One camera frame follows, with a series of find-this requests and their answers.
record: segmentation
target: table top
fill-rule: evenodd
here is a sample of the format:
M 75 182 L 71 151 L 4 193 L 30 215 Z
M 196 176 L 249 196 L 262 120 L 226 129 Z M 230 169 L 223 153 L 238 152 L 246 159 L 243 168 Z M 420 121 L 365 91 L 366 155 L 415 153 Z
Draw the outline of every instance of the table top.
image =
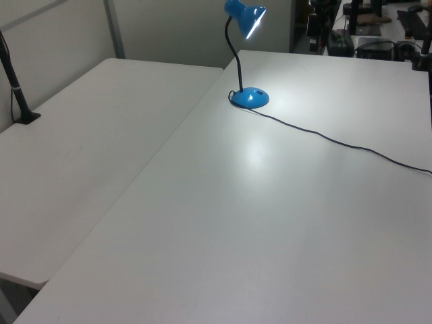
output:
M 240 59 L 270 95 L 261 113 L 432 168 L 426 73 Z M 432 177 L 236 109 L 236 76 L 231 62 L 16 324 L 430 322 Z
M 41 288 L 221 69 L 108 59 L 0 135 L 0 277 Z
M 345 27 L 345 15 L 343 15 L 343 13 L 342 13 L 342 7 L 343 7 L 343 4 L 345 4 L 345 3 L 351 3 L 351 0 L 342 0 L 339 11 L 337 12 L 337 15 L 336 15 L 335 24 L 333 26 L 334 30 L 344 29 L 344 27 Z M 405 30 L 402 27 L 402 24 L 400 23 L 400 21 L 398 20 L 397 11 L 398 10 L 406 11 L 410 6 L 412 6 L 414 4 L 418 5 L 419 3 L 418 2 L 403 2 L 403 3 L 389 3 L 388 5 L 384 5 L 382 8 L 383 16 L 390 17 L 391 22 L 380 25 L 381 36 L 355 36 L 355 35 L 351 36 L 352 42 L 354 43 L 354 48 L 357 48 L 358 39 L 360 37 L 388 38 L 391 41 L 394 41 L 395 43 L 396 42 L 409 41 L 409 42 L 416 43 L 418 46 L 421 47 L 423 45 L 422 40 L 415 40 L 413 38 L 409 39 L 409 40 L 405 39 L 405 37 L 404 37 L 405 36 Z M 427 24 L 429 22 L 429 16 L 428 16 L 427 11 L 423 10 L 421 12 L 418 12 L 417 14 L 421 18 L 421 20 L 425 23 L 425 25 L 427 26 Z M 348 23 L 349 23 L 349 20 L 346 21 L 346 29 L 348 29 Z

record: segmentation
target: lamp power cord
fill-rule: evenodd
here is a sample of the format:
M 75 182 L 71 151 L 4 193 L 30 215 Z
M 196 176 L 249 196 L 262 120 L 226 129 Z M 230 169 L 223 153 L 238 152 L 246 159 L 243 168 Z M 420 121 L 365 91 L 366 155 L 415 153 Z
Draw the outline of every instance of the lamp power cord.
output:
M 395 160 L 393 160 L 393 159 L 390 159 L 389 157 L 386 157 L 385 155 L 383 155 L 383 154 L 381 154 L 381 153 L 378 153 L 377 151 L 374 151 L 374 150 L 372 150 L 372 149 L 370 149 L 370 148 L 361 147 L 361 146 L 349 145 L 349 144 L 346 144 L 346 143 L 340 142 L 340 141 L 338 141 L 338 140 L 334 140 L 334 139 L 332 139 L 332 138 L 330 138 L 330 137 L 328 137 L 328 136 L 326 136 L 326 135 L 322 135 L 321 133 L 316 132 L 316 131 L 314 131 L 314 130 L 307 130 L 306 128 L 301 128 L 301 127 L 298 127 L 298 126 L 295 126 L 295 125 L 292 125 L 292 124 L 286 123 L 286 122 L 284 122 L 284 121 L 281 121 L 280 119 L 277 119 L 277 118 L 275 118 L 275 117 L 273 117 L 273 116 L 265 115 L 264 113 L 260 113 L 260 112 L 258 112 L 258 111 L 255 111 L 255 110 L 252 110 L 252 109 L 249 109 L 249 108 L 239 107 L 239 106 L 237 106 L 237 105 L 236 105 L 236 104 L 231 100 L 231 97 L 232 97 L 231 94 L 232 94 L 232 93 L 235 93 L 235 92 L 232 91 L 232 90 L 229 92 L 229 94 L 228 94 L 228 100 L 229 100 L 229 102 L 230 102 L 230 103 L 231 103 L 235 108 L 238 108 L 238 109 L 241 110 L 241 111 L 245 111 L 245 112 L 253 113 L 253 114 L 255 114 L 255 115 L 259 115 L 259 116 L 261 116 L 261 117 L 266 117 L 266 118 L 272 119 L 272 120 L 274 120 L 275 122 L 281 123 L 282 125 L 285 125 L 285 126 L 288 126 L 288 127 L 291 127 L 291 128 L 295 128 L 296 130 L 301 130 L 302 132 L 307 132 L 307 133 L 311 133 L 311 134 L 316 134 L 316 135 L 318 135 L 318 136 L 320 136 L 320 137 L 322 137 L 322 138 L 325 138 L 326 140 L 329 140 L 330 142 L 333 142 L 333 143 L 336 143 L 336 144 L 338 144 L 338 145 L 342 145 L 342 146 L 348 147 L 348 148 L 350 148 L 350 149 L 356 149 L 356 150 L 361 150 L 361 151 L 366 151 L 366 152 L 370 152 L 370 153 L 376 154 L 376 155 L 378 155 L 378 156 L 380 156 L 380 157 L 382 157 L 382 158 L 384 158 L 384 159 L 386 159 L 386 160 L 388 160 L 388 161 L 390 161 L 390 162 L 392 162 L 392 163 L 394 163 L 394 164 L 400 165 L 400 166 L 402 166 L 402 167 L 406 167 L 406 168 L 408 168 L 408 169 L 413 169 L 413 170 L 416 170 L 416 171 L 427 172 L 427 173 L 430 173 L 431 176 L 432 176 L 432 171 L 431 171 L 431 170 L 428 170 L 428 169 L 421 169 L 421 168 L 418 168 L 418 167 L 413 167 L 413 166 L 410 166 L 410 165 L 407 165 L 407 164 L 403 164 L 403 163 L 401 163 L 401 162 L 398 162 L 398 161 L 395 161 Z

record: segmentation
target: black pole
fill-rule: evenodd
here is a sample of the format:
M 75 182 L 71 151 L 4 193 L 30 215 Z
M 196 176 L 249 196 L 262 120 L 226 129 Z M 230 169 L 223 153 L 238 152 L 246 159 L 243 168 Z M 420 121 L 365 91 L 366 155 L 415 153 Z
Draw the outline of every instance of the black pole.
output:
M 351 13 L 350 23 L 348 24 L 348 32 L 350 35 L 356 34 L 358 8 L 360 7 L 360 0 L 352 0 L 351 2 Z
M 228 26 L 230 25 L 232 17 L 230 16 L 228 18 L 227 24 L 225 25 L 225 38 L 227 39 L 227 43 L 232 51 L 232 53 L 234 54 L 234 56 L 236 57 L 236 61 L 237 61 L 237 70 L 238 70 L 238 83 L 240 85 L 240 92 L 243 92 L 243 81 L 242 81 L 242 66 L 240 65 L 240 59 L 238 58 L 238 55 L 236 53 L 236 50 L 233 48 L 230 38 L 228 37 Z
M 24 93 L 21 90 L 20 83 L 16 77 L 14 68 L 12 67 L 11 58 L 9 56 L 9 51 L 7 49 L 7 45 L 3 34 L 0 31 L 0 60 L 3 64 L 3 68 L 5 69 L 7 79 L 9 79 L 9 83 L 11 84 L 11 89 L 15 94 L 16 101 L 20 106 L 21 110 L 21 118 L 17 119 L 16 122 L 19 124 L 28 125 L 41 115 L 39 113 L 33 113 L 27 106 L 26 99 L 24 98 Z
M 431 63 L 432 57 L 429 54 L 429 49 L 432 42 L 432 16 L 429 17 L 429 23 L 427 24 L 425 39 L 423 41 L 423 46 L 421 47 L 421 52 L 416 53 L 416 56 L 412 59 L 412 69 L 416 71 L 426 71 L 431 73 Z

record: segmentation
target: equipment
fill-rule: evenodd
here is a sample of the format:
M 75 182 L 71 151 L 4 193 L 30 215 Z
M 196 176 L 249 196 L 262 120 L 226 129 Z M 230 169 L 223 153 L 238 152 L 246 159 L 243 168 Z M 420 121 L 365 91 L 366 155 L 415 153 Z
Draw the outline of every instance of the equipment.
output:
M 310 0 L 310 5 L 314 8 L 314 13 L 308 17 L 306 30 L 306 35 L 309 37 L 309 51 L 319 52 L 327 43 L 340 1 Z
M 354 43 L 347 30 L 332 30 L 327 41 L 329 56 L 351 57 L 354 54 Z
M 426 35 L 426 26 L 416 12 L 398 10 L 398 19 L 405 31 L 411 31 L 414 39 L 424 40 Z
M 393 45 L 386 38 L 360 37 L 358 39 L 357 58 L 359 59 L 381 59 L 392 60 Z

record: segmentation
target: lamp base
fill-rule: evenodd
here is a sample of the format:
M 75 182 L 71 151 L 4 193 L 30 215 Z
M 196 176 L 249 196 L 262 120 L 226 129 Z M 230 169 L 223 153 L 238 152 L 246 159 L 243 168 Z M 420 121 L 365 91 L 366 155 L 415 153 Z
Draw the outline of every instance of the lamp base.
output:
M 244 88 L 243 92 L 237 91 L 230 99 L 231 103 L 240 108 L 255 109 L 269 103 L 269 95 L 258 88 Z

